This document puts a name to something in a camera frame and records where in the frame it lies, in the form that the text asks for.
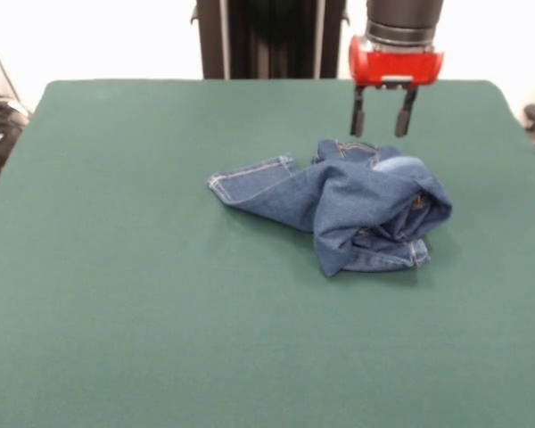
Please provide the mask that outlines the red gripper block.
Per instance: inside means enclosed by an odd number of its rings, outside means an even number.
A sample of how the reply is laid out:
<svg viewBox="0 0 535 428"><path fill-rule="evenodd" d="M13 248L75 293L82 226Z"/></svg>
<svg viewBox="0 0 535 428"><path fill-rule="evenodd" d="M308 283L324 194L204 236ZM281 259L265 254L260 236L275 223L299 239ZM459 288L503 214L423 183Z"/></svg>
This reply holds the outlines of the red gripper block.
<svg viewBox="0 0 535 428"><path fill-rule="evenodd" d="M443 60L442 52L384 50L364 37L354 36L349 46L350 75L355 84L350 135L362 136L363 133L365 87L428 86L438 79ZM417 94L417 87L406 91L395 124L396 137L407 135Z"/></svg>

